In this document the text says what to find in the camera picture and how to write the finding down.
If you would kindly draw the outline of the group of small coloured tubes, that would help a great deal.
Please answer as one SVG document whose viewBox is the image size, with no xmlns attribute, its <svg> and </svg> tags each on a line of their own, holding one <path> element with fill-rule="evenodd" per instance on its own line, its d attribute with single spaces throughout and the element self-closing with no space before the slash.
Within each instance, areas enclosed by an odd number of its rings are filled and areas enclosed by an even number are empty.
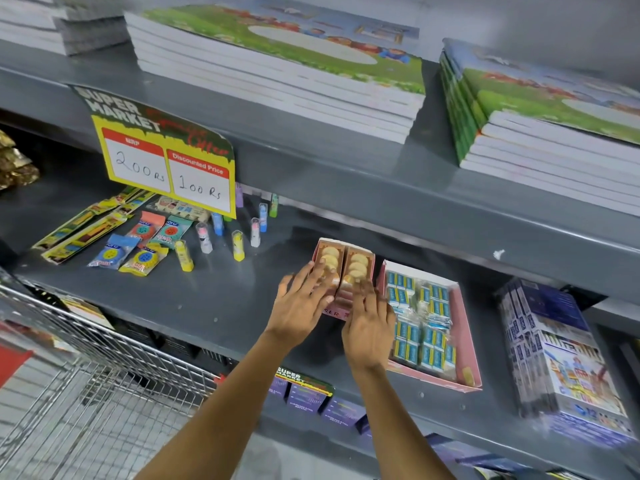
<svg viewBox="0 0 640 480">
<path fill-rule="evenodd" d="M 258 248 L 261 243 L 262 234 L 268 231 L 269 220 L 274 219 L 278 215 L 280 196 L 276 193 L 265 193 L 257 188 L 249 188 L 246 185 L 236 183 L 236 208 L 240 209 L 244 206 L 244 196 L 251 191 L 252 194 L 256 194 L 263 199 L 258 205 L 258 216 L 252 217 L 250 220 L 249 242 L 252 248 Z M 212 212 L 205 210 L 205 215 L 209 215 L 213 225 L 214 234 L 217 236 L 224 236 L 226 221 L 231 221 L 232 218 L 224 216 L 219 212 Z M 234 230 L 231 232 L 231 249 L 233 258 L 237 262 L 241 262 L 246 257 L 244 250 L 244 233 L 241 230 Z"/>
</svg>

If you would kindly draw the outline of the stack of grey notebooks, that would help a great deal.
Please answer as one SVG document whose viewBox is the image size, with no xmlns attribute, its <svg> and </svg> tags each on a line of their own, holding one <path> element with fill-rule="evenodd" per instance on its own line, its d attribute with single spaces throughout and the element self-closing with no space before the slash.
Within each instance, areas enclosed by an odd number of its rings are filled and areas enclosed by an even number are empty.
<svg viewBox="0 0 640 480">
<path fill-rule="evenodd" d="M 0 0 L 0 39 L 66 56 L 123 44 L 131 1 Z"/>
</svg>

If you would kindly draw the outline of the yellow sharpener packet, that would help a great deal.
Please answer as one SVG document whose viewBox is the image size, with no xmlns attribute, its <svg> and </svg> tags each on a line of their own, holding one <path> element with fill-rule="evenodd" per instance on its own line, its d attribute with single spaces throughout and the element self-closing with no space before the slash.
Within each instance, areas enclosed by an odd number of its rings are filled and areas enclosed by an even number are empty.
<svg viewBox="0 0 640 480">
<path fill-rule="evenodd" d="M 135 276 L 148 276 L 150 272 L 166 258 L 169 251 L 170 249 L 162 244 L 150 242 L 138 250 L 118 271 Z"/>
</svg>

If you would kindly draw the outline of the pink box of round erasers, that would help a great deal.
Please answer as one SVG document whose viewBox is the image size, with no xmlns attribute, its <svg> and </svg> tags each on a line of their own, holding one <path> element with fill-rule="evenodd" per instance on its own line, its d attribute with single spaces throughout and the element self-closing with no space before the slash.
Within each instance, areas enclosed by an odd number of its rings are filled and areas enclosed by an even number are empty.
<svg viewBox="0 0 640 480">
<path fill-rule="evenodd" d="M 320 238 L 313 254 L 314 268 L 323 270 L 323 277 L 335 273 L 326 291 L 333 298 L 323 313 L 345 320 L 353 307 L 356 282 L 373 281 L 375 254 L 372 251 L 335 239 Z"/>
</svg>

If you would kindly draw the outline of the small green price sign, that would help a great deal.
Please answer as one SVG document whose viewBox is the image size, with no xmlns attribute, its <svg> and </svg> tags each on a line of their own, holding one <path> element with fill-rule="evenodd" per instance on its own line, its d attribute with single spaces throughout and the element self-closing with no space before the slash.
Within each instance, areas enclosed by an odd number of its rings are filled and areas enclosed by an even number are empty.
<svg viewBox="0 0 640 480">
<path fill-rule="evenodd" d="M 284 367 L 279 367 L 277 369 L 275 377 L 286 380 L 300 387 L 306 387 L 327 397 L 333 396 L 335 392 L 335 388 L 325 381 L 313 378 L 306 374 L 292 371 L 290 369 L 286 369 Z"/>
</svg>

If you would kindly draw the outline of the yellow and red price sign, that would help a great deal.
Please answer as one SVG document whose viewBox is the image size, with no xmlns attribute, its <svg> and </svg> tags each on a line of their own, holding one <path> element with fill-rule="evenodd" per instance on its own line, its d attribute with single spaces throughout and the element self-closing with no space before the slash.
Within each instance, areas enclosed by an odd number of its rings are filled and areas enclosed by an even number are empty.
<svg viewBox="0 0 640 480">
<path fill-rule="evenodd" d="M 68 87 L 91 113 L 111 180 L 236 218 L 236 158 L 228 139 L 121 95 Z"/>
</svg>

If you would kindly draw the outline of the person's left forearm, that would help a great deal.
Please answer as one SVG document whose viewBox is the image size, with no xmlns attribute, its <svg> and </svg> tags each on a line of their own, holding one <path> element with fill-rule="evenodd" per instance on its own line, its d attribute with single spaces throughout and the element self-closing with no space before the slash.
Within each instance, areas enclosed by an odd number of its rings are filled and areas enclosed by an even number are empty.
<svg viewBox="0 0 640 480">
<path fill-rule="evenodd" d="M 215 392 L 134 480 L 231 480 L 284 357 L 304 336 L 263 332 Z"/>
</svg>

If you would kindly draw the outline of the person's left hand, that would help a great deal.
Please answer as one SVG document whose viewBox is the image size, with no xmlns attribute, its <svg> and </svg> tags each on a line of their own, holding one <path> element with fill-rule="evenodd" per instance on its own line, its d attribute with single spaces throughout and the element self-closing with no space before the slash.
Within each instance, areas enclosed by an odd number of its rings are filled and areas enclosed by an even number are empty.
<svg viewBox="0 0 640 480">
<path fill-rule="evenodd" d="M 278 290 L 269 320 L 264 331 L 265 336 L 275 339 L 286 349 L 290 350 L 307 338 L 315 328 L 324 309 L 319 304 L 305 304 L 305 281 L 314 270 L 314 262 L 310 261 L 294 275 L 290 289 L 294 295 L 290 307 L 278 307 Z M 325 295 L 332 284 L 335 273 L 330 272 L 325 277 Z"/>
</svg>

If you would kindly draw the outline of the pink open cardboard tray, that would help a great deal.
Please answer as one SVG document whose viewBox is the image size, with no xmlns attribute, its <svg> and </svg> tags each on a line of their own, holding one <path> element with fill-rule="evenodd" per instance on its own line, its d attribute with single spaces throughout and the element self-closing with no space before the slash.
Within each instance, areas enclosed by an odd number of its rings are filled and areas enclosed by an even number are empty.
<svg viewBox="0 0 640 480">
<path fill-rule="evenodd" d="M 420 371 L 412 370 L 408 367 L 393 362 L 390 359 L 390 355 L 387 364 L 387 370 L 400 376 L 417 379 L 425 383 L 452 389 L 457 392 L 468 393 L 481 390 L 481 374 L 479 371 L 476 351 L 474 348 L 472 334 L 468 323 L 465 302 L 463 300 L 459 283 L 433 273 L 422 271 L 420 269 L 398 264 L 389 260 L 384 260 L 380 268 L 376 286 L 378 290 L 384 292 L 386 296 L 386 271 L 398 271 L 400 273 L 406 273 L 411 276 L 433 280 L 448 288 L 450 293 L 451 312 L 453 320 L 451 335 L 455 341 L 455 345 L 457 348 L 455 380 L 448 380 L 447 378 L 440 378 Z"/>
</svg>

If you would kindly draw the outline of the teal sharpener packet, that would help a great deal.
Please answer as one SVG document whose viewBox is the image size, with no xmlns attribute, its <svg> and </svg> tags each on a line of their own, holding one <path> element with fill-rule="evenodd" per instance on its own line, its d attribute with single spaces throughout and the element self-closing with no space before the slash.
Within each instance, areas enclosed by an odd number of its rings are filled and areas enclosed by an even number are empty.
<svg viewBox="0 0 640 480">
<path fill-rule="evenodd" d="M 175 243 L 182 239 L 192 224 L 193 221 L 190 219 L 178 216 L 169 217 L 161 229 L 149 240 L 148 246 L 158 244 L 174 250 Z"/>
</svg>

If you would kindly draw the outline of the white eraser packet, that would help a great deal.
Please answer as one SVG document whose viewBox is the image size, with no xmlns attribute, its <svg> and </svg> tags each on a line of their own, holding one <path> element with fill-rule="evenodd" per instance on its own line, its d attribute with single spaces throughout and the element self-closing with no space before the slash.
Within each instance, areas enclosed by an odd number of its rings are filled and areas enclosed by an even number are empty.
<svg viewBox="0 0 640 480">
<path fill-rule="evenodd" d="M 169 196 L 159 196 L 155 201 L 148 203 L 146 208 L 201 223 L 208 222 L 211 217 L 210 211 Z"/>
</svg>

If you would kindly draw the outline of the stack of green cover notebooks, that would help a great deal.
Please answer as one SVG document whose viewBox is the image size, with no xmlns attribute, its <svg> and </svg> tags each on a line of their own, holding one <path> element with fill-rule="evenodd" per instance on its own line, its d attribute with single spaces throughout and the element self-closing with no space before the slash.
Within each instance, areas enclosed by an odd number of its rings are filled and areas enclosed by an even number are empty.
<svg viewBox="0 0 640 480">
<path fill-rule="evenodd" d="M 640 91 L 458 39 L 443 44 L 461 169 L 640 217 Z"/>
<path fill-rule="evenodd" d="M 426 97 L 420 30 L 300 0 L 139 2 L 140 69 L 404 144 Z"/>
</svg>

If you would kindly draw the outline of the red item in cart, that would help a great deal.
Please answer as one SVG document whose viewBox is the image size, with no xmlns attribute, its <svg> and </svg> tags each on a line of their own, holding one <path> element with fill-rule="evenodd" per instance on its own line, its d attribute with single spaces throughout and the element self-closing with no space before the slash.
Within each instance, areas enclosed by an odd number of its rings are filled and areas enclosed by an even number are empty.
<svg viewBox="0 0 640 480">
<path fill-rule="evenodd" d="M 32 350 L 18 351 L 0 345 L 0 389 L 32 355 Z"/>
</svg>

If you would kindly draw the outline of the gold foil packets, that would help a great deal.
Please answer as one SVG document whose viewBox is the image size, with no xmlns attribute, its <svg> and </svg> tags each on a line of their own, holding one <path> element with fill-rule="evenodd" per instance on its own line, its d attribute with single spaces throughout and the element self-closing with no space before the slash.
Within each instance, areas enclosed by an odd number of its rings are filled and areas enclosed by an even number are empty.
<svg viewBox="0 0 640 480">
<path fill-rule="evenodd" d="M 36 182 L 40 171 L 16 147 L 14 140 L 0 129 L 0 192 Z"/>
</svg>

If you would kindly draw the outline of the yellow pencil packet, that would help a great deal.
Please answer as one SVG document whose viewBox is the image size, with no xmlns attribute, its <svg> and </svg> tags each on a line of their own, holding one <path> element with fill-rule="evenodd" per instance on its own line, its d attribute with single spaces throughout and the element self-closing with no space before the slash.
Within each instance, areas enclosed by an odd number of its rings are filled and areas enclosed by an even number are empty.
<svg viewBox="0 0 640 480">
<path fill-rule="evenodd" d="M 121 204 L 116 212 L 125 216 L 134 214 L 143 204 L 155 197 L 156 193 L 151 191 L 139 190 L 133 197 Z"/>
<path fill-rule="evenodd" d="M 126 186 L 116 196 L 112 196 L 111 198 L 96 202 L 85 208 L 75 217 L 71 218 L 64 224 L 57 227 L 57 229 L 44 236 L 44 238 L 34 243 L 31 249 L 46 251 L 52 248 L 53 246 L 67 238 L 69 235 L 82 229 L 85 225 L 91 222 L 94 217 L 106 214 L 114 209 L 119 208 L 125 203 L 133 201 L 134 197 L 142 191 L 142 189 L 133 187 L 131 185 Z"/>
<path fill-rule="evenodd" d="M 50 263 L 61 264 L 105 234 L 123 225 L 130 217 L 131 215 L 125 212 L 112 212 L 43 252 L 41 257 Z"/>
</svg>

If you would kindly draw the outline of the stack of colour pencil boxes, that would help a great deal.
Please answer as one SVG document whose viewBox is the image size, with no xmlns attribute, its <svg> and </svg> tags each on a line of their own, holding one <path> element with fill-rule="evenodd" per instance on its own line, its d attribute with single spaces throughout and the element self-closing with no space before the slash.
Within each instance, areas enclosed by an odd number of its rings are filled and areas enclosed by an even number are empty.
<svg viewBox="0 0 640 480">
<path fill-rule="evenodd" d="M 608 449 L 637 443 L 596 340 L 571 294 L 512 278 L 497 292 L 520 414 Z"/>
</svg>

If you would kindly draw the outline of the blue sharpener packet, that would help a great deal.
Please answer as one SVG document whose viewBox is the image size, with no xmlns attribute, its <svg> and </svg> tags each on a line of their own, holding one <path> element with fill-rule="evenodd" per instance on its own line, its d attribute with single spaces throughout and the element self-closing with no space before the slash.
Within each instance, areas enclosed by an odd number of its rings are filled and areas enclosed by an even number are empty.
<svg viewBox="0 0 640 480">
<path fill-rule="evenodd" d="M 103 249 L 87 266 L 116 271 L 123 264 L 130 252 L 137 247 L 140 240 L 136 235 L 111 235 Z"/>
</svg>

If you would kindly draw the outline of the person's right hand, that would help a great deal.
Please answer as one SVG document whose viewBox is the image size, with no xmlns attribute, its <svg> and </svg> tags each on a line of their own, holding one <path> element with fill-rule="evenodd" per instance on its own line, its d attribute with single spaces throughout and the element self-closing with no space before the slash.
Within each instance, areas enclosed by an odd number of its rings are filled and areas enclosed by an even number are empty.
<svg viewBox="0 0 640 480">
<path fill-rule="evenodd" d="M 350 340 L 342 340 L 348 364 L 354 376 L 366 371 L 385 370 L 393 345 L 387 329 L 387 313 L 394 312 L 387 299 L 379 296 L 379 322 L 365 317 L 365 289 L 374 289 L 371 281 L 356 282 L 353 293 L 356 332 Z"/>
</svg>

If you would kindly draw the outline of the pile of blue eraser packets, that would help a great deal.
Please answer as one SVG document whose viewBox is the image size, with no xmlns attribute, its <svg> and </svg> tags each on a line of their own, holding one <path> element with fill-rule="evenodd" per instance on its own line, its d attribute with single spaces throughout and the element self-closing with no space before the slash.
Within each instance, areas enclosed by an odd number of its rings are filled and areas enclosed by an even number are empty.
<svg viewBox="0 0 640 480">
<path fill-rule="evenodd" d="M 385 272 L 385 291 L 396 314 L 390 359 L 415 371 L 455 380 L 457 348 L 448 288 L 398 271 Z"/>
</svg>

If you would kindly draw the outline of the blue boxes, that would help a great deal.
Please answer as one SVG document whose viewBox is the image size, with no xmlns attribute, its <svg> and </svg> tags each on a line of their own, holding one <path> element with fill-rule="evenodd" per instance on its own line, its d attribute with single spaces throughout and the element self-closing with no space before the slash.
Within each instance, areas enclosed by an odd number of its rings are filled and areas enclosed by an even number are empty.
<svg viewBox="0 0 640 480">
<path fill-rule="evenodd" d="M 426 436 L 429 446 L 455 475 L 464 480 L 518 480 L 536 470 L 501 455 L 436 433 Z"/>
</svg>

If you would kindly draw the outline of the orange sharpener packet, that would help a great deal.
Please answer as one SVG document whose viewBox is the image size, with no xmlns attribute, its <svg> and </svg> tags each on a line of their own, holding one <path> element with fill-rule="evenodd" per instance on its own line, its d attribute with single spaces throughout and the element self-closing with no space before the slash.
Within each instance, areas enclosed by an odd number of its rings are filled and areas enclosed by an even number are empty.
<svg viewBox="0 0 640 480">
<path fill-rule="evenodd" d="M 138 239 L 137 248 L 143 248 L 149 240 L 164 226 L 166 217 L 155 212 L 142 211 L 140 218 L 130 231 L 126 234 L 128 237 Z"/>
</svg>

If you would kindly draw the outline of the person's right forearm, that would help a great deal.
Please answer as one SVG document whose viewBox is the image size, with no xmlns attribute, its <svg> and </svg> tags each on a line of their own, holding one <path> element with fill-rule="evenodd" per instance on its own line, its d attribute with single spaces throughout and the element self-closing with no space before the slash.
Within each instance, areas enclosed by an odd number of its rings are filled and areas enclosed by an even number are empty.
<svg viewBox="0 0 640 480">
<path fill-rule="evenodd" d="M 367 411 L 380 480 L 456 480 L 405 409 L 382 365 L 350 363 Z"/>
</svg>

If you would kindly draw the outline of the grey metal shelf board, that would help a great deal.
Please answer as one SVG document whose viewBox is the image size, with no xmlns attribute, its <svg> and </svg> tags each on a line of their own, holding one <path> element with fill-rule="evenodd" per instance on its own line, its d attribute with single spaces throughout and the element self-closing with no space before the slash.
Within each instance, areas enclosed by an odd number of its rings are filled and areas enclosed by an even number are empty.
<svg viewBox="0 0 640 480">
<path fill-rule="evenodd" d="M 361 245 L 377 256 L 459 282 L 479 363 L 482 390 L 460 393 L 391 373 L 389 379 L 414 421 L 426 433 L 506 457 L 539 470 L 565 468 L 592 480 L 640 480 L 640 452 L 622 456 L 555 432 L 535 428 L 518 414 L 502 324 L 492 295 L 508 276 L 428 248 L 415 247 L 346 226 L 295 207 L 281 207 L 257 249 L 249 244 L 241 262 L 230 237 L 200 251 L 196 233 L 187 239 L 195 270 L 180 270 L 174 256 L 147 278 L 86 266 L 103 239 L 64 264 L 47 263 L 30 246 L 88 205 L 115 195 L 102 158 L 43 137 L 0 125 L 41 172 L 35 183 L 0 193 L 0 239 L 10 249 L 9 271 L 27 282 L 59 290 L 100 306 L 123 320 L 240 360 L 266 326 L 282 277 L 297 272 L 320 237 Z"/>
<path fill-rule="evenodd" d="M 68 85 L 102 89 L 226 136 L 243 184 L 640 305 L 640 217 L 460 169 L 435 71 L 404 145 L 142 72 L 130 45 L 66 57 L 0 40 L 0 108 L 98 150 Z"/>
</svg>

